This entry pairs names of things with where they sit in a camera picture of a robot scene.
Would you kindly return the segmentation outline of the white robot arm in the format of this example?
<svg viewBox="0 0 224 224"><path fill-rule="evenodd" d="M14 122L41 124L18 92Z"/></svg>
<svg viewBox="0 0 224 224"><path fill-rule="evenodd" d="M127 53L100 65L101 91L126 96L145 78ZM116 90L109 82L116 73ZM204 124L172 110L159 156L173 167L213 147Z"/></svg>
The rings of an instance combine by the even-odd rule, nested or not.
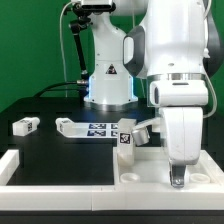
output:
<svg viewBox="0 0 224 224"><path fill-rule="evenodd" d="M81 0L95 47L85 104L122 110L138 101L132 80L146 80L147 104L156 114L143 122L120 120L118 156L131 165L135 146L158 132L175 188L199 159L203 108L216 99L211 58L223 52L210 6L211 0Z"/></svg>

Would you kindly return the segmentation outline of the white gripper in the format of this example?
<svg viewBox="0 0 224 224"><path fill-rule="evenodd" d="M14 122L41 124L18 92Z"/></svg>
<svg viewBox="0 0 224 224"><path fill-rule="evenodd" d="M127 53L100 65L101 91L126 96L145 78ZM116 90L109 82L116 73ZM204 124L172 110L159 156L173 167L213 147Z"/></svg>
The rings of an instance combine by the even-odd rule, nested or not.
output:
<svg viewBox="0 0 224 224"><path fill-rule="evenodd" d="M169 158L170 183L184 187L185 165L195 165L200 156L203 111L200 107L160 108L161 139Z"/></svg>

